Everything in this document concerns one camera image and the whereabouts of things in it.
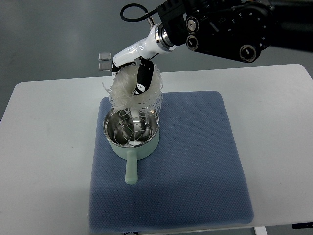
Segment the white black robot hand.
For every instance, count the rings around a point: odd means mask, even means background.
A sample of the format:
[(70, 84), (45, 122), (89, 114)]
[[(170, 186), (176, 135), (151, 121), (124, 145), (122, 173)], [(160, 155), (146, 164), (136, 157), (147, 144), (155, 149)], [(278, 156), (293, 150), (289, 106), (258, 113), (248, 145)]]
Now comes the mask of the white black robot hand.
[(165, 27), (159, 23), (151, 28), (146, 38), (130, 45), (113, 57), (111, 72), (118, 74), (121, 68), (139, 60), (136, 86), (133, 91), (133, 95), (138, 96), (146, 92), (151, 85), (154, 73), (152, 58), (159, 54), (168, 54), (175, 48)]

